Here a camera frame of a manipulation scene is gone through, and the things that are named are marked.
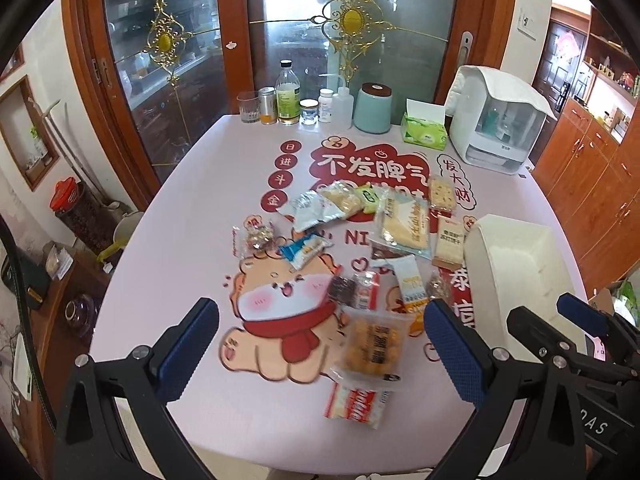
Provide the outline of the brown nut candy packet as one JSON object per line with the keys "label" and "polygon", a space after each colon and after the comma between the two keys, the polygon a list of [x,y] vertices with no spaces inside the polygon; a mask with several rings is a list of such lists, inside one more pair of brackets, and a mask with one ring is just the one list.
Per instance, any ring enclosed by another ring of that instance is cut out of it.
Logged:
{"label": "brown nut candy packet", "polygon": [[448,306],[452,305],[452,292],[449,282],[443,278],[439,270],[434,270],[427,280],[425,290],[429,300],[442,300]]}

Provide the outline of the beige sandwich biscuit packet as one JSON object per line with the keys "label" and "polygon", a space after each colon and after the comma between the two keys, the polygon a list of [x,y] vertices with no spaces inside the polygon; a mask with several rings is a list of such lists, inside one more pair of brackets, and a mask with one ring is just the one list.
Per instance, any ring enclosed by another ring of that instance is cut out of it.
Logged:
{"label": "beige sandwich biscuit packet", "polygon": [[439,268],[457,271],[464,263],[465,230],[456,218],[438,216],[437,236],[432,263]]}

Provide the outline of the white orange snack bar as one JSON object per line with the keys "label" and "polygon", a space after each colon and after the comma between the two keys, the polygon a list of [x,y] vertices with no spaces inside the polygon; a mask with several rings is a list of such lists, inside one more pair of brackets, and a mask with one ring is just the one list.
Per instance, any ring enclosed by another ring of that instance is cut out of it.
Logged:
{"label": "white orange snack bar", "polygon": [[398,281],[398,291],[387,301],[387,309],[395,312],[422,314],[428,304],[428,296],[414,255],[387,261]]}

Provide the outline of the red white wafer packet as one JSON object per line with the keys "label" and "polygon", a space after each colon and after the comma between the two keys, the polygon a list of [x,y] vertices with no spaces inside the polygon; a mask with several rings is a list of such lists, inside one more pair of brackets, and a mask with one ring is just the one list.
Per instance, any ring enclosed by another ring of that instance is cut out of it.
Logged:
{"label": "red white wafer packet", "polygon": [[349,420],[378,429],[389,398],[389,391],[349,389],[334,384],[324,417]]}

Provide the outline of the fried snack clear bag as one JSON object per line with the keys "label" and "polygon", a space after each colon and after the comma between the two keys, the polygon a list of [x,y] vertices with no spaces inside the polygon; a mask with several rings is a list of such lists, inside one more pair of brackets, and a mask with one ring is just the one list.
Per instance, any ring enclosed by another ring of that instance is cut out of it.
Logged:
{"label": "fried snack clear bag", "polygon": [[344,307],[345,340],[330,376],[349,389],[394,391],[404,385],[405,342],[413,317]]}

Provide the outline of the square soda cracker packet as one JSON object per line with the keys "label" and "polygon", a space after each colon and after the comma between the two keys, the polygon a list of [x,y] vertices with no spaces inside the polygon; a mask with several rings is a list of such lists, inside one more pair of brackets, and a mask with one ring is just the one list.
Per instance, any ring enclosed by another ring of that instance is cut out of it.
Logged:
{"label": "square soda cracker packet", "polygon": [[428,199],[431,208],[436,211],[454,212],[457,207],[457,197],[452,183],[443,177],[428,179]]}

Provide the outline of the large yellow cake packet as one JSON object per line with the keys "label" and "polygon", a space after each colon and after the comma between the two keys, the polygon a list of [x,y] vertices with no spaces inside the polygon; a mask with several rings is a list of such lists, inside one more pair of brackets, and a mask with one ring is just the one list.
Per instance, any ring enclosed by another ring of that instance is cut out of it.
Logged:
{"label": "large yellow cake packet", "polygon": [[389,188],[378,202],[374,221],[373,243],[431,260],[426,200]]}

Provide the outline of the dark red snack packet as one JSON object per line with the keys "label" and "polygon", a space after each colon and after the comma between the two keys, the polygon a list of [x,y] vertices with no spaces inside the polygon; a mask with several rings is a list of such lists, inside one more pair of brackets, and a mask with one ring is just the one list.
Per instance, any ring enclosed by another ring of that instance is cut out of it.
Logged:
{"label": "dark red snack packet", "polygon": [[393,260],[408,256],[408,252],[404,250],[388,247],[384,244],[372,240],[371,246],[371,260]]}

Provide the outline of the dark chocolate cookie packet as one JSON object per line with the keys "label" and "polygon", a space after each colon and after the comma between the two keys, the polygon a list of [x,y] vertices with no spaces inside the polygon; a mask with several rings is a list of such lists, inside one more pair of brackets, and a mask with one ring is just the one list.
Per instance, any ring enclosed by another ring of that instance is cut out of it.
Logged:
{"label": "dark chocolate cookie packet", "polygon": [[356,286],[353,278],[334,275],[329,284],[328,297],[339,306],[350,307],[354,301]]}

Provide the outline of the green small snack packet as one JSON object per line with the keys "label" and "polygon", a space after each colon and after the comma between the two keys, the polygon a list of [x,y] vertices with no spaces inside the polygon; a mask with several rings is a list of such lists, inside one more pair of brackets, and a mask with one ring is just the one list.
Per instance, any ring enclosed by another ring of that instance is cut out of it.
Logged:
{"label": "green small snack packet", "polygon": [[377,214],[388,194],[386,186],[372,183],[358,186],[355,193],[362,203],[361,211],[364,214]]}

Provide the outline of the yellow cracker packet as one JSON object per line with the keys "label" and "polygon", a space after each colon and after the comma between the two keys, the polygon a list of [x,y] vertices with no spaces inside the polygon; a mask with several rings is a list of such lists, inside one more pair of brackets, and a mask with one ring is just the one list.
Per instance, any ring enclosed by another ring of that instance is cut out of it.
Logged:
{"label": "yellow cracker packet", "polygon": [[344,218],[348,219],[363,210],[362,199],[355,189],[348,183],[338,180],[319,191],[319,194],[337,206],[344,212]]}

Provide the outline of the blue white biscuit packet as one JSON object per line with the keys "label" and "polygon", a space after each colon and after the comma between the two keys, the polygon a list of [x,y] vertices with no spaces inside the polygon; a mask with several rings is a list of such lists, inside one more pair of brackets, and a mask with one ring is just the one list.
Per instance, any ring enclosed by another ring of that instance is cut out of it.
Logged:
{"label": "blue white biscuit packet", "polygon": [[296,271],[302,270],[304,266],[315,256],[321,254],[332,243],[318,233],[311,232],[304,235],[299,240],[279,248],[279,254]]}

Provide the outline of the silver foil snack packet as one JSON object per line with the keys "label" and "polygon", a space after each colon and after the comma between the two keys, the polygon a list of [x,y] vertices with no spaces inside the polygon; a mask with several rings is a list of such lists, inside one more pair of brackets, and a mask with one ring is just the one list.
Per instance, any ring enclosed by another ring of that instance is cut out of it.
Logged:
{"label": "silver foil snack packet", "polygon": [[289,218],[295,232],[304,232],[319,224],[346,218],[344,211],[333,202],[314,191],[303,192],[277,209]]}

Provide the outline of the red lidded glass jar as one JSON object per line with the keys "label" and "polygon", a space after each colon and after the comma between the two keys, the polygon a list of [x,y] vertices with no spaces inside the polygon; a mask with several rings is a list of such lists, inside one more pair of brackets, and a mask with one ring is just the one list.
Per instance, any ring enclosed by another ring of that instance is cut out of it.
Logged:
{"label": "red lidded glass jar", "polygon": [[56,182],[49,207],[96,255],[111,246],[117,222],[84,182],[73,177]]}

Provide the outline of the white desktop cup cabinet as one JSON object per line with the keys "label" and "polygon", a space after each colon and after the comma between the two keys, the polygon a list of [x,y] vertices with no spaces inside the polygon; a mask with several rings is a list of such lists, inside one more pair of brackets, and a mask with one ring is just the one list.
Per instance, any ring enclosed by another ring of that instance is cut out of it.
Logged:
{"label": "white desktop cup cabinet", "polygon": [[448,134],[468,165],[517,174],[555,116],[530,84],[496,68],[462,65],[446,97]]}

